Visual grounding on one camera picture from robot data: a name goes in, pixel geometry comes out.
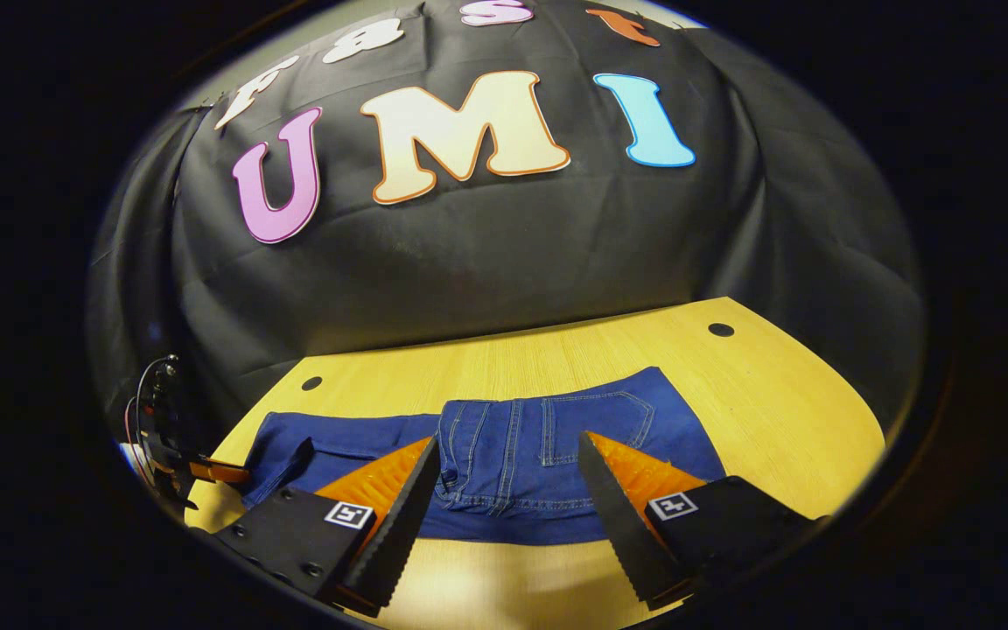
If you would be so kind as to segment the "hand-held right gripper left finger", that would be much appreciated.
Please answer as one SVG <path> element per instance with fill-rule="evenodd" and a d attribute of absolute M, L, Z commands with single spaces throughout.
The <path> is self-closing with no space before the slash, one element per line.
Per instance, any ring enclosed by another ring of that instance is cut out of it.
<path fill-rule="evenodd" d="M 293 594 L 376 617 L 403 577 L 439 472 L 437 439 L 420 439 L 317 492 L 276 490 L 211 545 Z"/>

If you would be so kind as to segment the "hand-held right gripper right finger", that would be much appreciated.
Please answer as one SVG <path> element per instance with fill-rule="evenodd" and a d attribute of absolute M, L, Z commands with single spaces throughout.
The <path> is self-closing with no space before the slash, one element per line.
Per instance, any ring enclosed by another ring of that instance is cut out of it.
<path fill-rule="evenodd" d="M 592 431 L 577 440 L 577 466 L 613 553 L 651 610 L 712 597 L 823 525 L 741 476 L 704 481 Z"/>

